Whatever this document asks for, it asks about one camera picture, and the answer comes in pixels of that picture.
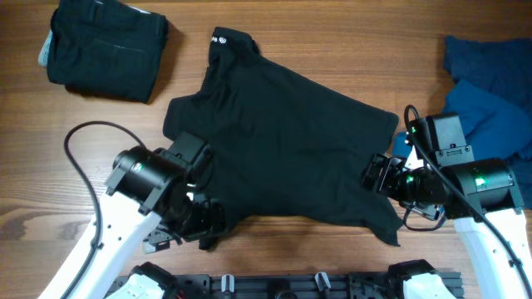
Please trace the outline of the black t-shirt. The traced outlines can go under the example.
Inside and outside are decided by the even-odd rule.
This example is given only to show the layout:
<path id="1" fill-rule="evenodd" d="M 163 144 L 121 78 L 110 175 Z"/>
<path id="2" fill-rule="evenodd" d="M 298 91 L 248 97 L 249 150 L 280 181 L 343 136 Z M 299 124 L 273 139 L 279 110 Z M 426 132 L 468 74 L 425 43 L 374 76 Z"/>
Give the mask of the black t-shirt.
<path id="1" fill-rule="evenodd" d="M 387 151 L 396 114 L 268 60 L 245 32 L 216 27 L 208 62 L 200 89 L 169 103 L 162 131 L 211 145 L 204 191 L 229 228 L 251 215 L 304 216 L 397 245 L 395 209 L 361 184 L 372 157 Z"/>

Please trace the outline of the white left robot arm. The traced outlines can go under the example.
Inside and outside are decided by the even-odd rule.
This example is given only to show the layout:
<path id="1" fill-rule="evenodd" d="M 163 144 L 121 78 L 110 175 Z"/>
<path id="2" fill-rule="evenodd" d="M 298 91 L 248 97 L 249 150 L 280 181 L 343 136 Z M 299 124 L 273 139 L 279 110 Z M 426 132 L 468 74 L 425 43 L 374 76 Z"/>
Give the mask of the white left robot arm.
<path id="1" fill-rule="evenodd" d="M 226 229 L 223 208 L 189 197 L 212 156 L 203 141 L 121 152 L 91 224 L 41 296 L 102 298 L 135 248 L 158 228 L 179 241 L 217 238 Z"/>

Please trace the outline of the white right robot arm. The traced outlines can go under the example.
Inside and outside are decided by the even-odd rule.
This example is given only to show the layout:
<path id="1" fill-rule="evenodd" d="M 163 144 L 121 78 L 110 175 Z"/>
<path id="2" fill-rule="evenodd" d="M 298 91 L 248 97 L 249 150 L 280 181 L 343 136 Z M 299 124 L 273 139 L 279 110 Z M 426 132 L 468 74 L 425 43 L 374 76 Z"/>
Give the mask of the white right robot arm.
<path id="1" fill-rule="evenodd" d="M 467 148 L 409 159 L 375 154 L 362 186 L 396 200 L 407 213 L 452 221 L 489 298 L 531 296 L 531 254 L 523 200 L 501 159 L 475 160 Z"/>

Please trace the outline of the blue polo shirt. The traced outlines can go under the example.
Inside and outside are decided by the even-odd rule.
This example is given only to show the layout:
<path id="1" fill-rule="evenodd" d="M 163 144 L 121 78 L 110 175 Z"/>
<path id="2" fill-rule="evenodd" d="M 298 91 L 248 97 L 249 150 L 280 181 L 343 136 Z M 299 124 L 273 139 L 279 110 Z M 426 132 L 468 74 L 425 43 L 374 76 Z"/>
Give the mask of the blue polo shirt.
<path id="1" fill-rule="evenodd" d="M 446 95 L 444 113 L 455 112 L 476 160 L 531 159 L 531 118 L 517 105 L 466 80 Z"/>

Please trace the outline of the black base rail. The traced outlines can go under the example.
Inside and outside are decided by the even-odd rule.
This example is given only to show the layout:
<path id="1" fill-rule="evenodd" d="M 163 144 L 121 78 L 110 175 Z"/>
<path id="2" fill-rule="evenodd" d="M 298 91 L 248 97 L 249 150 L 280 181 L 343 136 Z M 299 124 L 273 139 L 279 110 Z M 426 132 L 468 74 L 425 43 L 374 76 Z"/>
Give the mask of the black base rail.
<path id="1" fill-rule="evenodd" d="M 330 274 L 330 298 L 363 299 L 386 296 L 384 272 L 349 272 Z M 177 275 L 178 298 L 226 298 L 221 278 L 209 275 Z M 322 298 L 314 275 L 258 276 L 234 278 L 232 298 L 274 298 L 282 291 L 291 291 L 299 298 Z"/>

